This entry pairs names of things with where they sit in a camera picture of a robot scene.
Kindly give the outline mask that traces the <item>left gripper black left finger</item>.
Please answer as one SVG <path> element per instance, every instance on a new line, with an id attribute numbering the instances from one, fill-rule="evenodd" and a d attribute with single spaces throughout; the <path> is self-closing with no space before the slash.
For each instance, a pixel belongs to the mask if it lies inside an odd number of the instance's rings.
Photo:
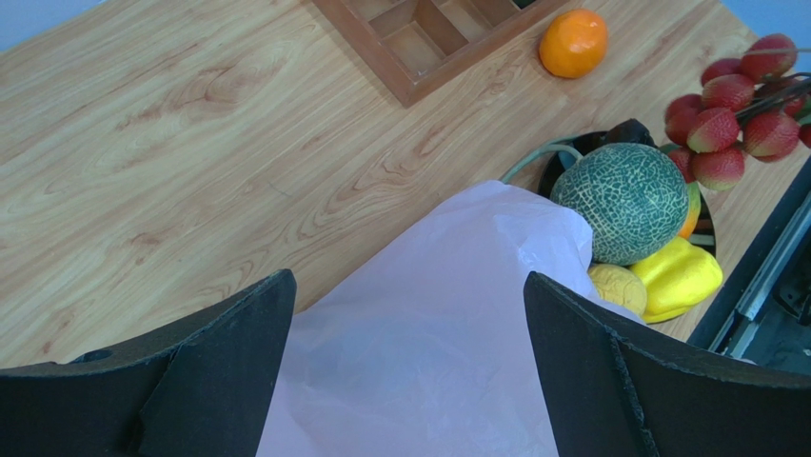
<path id="1" fill-rule="evenodd" d="M 5 456 L 252 456 L 294 310 L 281 269 L 226 300 L 66 363 L 1 372 Z"/>

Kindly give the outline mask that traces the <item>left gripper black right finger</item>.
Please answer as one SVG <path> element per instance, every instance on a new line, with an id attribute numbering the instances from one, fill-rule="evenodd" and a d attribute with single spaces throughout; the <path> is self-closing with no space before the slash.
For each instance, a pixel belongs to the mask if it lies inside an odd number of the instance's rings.
<path id="1" fill-rule="evenodd" d="M 810 379 L 689 346 L 532 272 L 528 332 L 562 456 L 806 456 Z"/>

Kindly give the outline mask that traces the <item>fake yellow lemon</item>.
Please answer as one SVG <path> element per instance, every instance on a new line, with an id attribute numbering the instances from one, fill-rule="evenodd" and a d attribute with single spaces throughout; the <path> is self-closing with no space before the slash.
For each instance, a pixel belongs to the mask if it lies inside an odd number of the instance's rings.
<path id="1" fill-rule="evenodd" d="M 647 290 L 642 280 L 631 270 L 611 265 L 596 264 L 587 271 L 600 297 L 628 309 L 642 317 L 647 306 Z"/>

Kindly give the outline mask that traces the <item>fake yellow bell pepper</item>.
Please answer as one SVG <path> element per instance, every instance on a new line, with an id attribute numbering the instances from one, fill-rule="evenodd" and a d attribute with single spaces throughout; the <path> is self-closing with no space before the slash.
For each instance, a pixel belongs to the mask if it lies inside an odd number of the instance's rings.
<path id="1" fill-rule="evenodd" d="M 643 282 L 647 292 L 642 315 L 647 324 L 685 314 L 715 292 L 723 281 L 723 271 L 716 258 L 679 236 L 632 265 L 630 270 Z"/>

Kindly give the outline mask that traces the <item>pink plastic bag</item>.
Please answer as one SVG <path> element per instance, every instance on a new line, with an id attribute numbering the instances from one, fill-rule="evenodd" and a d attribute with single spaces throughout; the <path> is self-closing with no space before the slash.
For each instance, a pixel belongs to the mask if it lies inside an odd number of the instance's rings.
<path id="1" fill-rule="evenodd" d="M 261 456 L 642 456 L 608 343 L 553 307 L 578 301 L 592 231 L 530 191 L 487 181 L 444 201 L 294 316 Z"/>

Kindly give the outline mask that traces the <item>fake green netted melon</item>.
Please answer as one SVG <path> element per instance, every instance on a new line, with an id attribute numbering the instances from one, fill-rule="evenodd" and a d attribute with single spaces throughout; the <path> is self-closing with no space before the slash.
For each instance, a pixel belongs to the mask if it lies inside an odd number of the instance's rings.
<path id="1" fill-rule="evenodd" d="M 614 143 L 581 154 L 569 142 L 549 142 L 527 154 L 501 181 L 509 183 L 552 153 L 566 154 L 574 164 L 557 179 L 549 200 L 574 210 L 592 228 L 595 262 L 630 266 L 677 237 L 689 210 L 687 184 L 659 149 Z"/>

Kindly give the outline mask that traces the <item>fake green orange mango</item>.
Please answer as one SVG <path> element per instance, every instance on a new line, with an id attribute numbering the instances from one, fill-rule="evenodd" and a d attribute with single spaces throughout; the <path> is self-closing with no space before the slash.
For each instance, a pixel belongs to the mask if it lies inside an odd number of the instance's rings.
<path id="1" fill-rule="evenodd" d="M 699 183 L 690 183 L 686 188 L 689 197 L 688 212 L 678 233 L 684 239 L 688 239 L 694 232 L 702 210 L 702 194 Z"/>

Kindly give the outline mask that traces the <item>fake dark plum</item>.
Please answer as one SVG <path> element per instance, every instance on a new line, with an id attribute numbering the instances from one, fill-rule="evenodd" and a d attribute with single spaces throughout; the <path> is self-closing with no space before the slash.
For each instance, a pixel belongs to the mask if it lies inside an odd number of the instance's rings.
<path id="1" fill-rule="evenodd" d="M 606 144 L 633 143 L 656 148 L 649 129 L 635 118 L 628 119 L 610 129 L 604 136 Z"/>

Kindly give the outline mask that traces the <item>black rimmed plate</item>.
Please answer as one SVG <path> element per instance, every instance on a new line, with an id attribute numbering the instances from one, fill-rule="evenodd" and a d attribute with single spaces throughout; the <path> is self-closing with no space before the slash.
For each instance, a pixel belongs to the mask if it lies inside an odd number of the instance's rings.
<path id="1" fill-rule="evenodd" d="M 549 144 L 564 144 L 576 149 L 580 154 L 586 155 L 592 150 L 605 144 L 604 136 L 608 130 L 598 130 L 579 134 L 572 137 L 563 137 L 549 141 Z M 574 158 L 565 152 L 555 152 L 541 171 L 537 193 L 548 198 L 554 184 L 564 171 L 574 164 Z M 717 240 L 714 223 L 710 210 L 702 195 L 702 210 L 698 224 L 692 235 L 686 239 L 694 246 L 705 249 L 710 254 L 717 253 Z"/>

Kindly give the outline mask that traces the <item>wooden compartment tray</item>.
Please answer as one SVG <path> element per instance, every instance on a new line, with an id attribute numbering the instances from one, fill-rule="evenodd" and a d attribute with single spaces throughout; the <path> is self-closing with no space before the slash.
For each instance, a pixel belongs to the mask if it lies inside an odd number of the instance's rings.
<path id="1" fill-rule="evenodd" d="M 317 0 L 314 4 L 409 108 L 567 3 Z"/>

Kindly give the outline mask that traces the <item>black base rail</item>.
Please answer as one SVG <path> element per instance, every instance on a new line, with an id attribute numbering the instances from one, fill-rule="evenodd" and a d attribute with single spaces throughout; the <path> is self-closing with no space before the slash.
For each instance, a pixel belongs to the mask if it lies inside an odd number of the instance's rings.
<path id="1" fill-rule="evenodd" d="M 810 373 L 810 161 L 687 339 L 764 368 Z"/>

